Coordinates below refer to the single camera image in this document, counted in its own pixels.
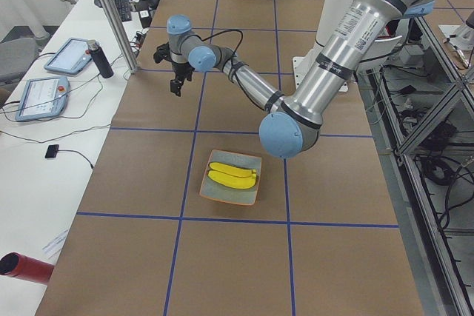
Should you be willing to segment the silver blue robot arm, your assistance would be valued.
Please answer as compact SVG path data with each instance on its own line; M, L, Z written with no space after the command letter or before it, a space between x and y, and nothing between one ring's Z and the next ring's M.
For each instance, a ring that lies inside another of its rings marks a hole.
M180 95L183 81L195 70L222 71L267 113L258 129L263 148L274 157L292 158L317 142L323 112L388 22L422 16L432 10L433 3L434 0L353 0L290 96L268 84L234 50L204 43L193 32L187 16L174 15L167 20L167 54L176 74L170 90Z

